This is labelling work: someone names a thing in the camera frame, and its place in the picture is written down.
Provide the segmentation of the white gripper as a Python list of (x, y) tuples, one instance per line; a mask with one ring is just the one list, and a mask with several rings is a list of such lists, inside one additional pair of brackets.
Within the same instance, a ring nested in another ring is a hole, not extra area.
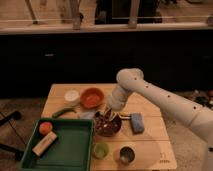
[(104, 112), (105, 119), (109, 121), (111, 116), (111, 121), (114, 120), (115, 117), (118, 116), (118, 112), (114, 111), (122, 110), (125, 107), (129, 96), (130, 92), (128, 90), (124, 89), (120, 85), (116, 85), (106, 100), (106, 105), (108, 108), (106, 108)]

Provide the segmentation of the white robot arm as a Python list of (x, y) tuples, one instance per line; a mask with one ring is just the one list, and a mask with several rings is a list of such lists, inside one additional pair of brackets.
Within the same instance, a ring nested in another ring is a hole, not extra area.
[(121, 69), (116, 75), (117, 84), (107, 97), (107, 107), (121, 111), (132, 93), (137, 93), (161, 110), (171, 114), (206, 142), (206, 153), (201, 171), (213, 171), (213, 111), (182, 96), (159, 88), (144, 80), (141, 69)]

